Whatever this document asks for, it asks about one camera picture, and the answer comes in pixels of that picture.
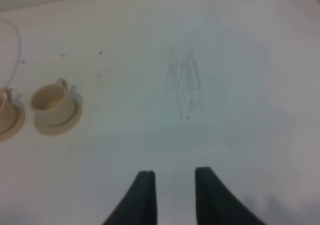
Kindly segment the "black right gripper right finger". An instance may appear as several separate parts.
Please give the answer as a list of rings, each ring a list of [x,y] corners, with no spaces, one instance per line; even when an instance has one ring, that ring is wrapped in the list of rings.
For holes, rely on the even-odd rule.
[[[195,210],[198,225],[263,225],[223,184],[210,167],[195,169]]]

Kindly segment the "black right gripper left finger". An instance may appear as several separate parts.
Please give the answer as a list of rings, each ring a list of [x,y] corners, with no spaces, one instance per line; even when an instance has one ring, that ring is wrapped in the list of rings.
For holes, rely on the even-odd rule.
[[[105,225],[156,225],[158,223],[156,175],[140,171]]]

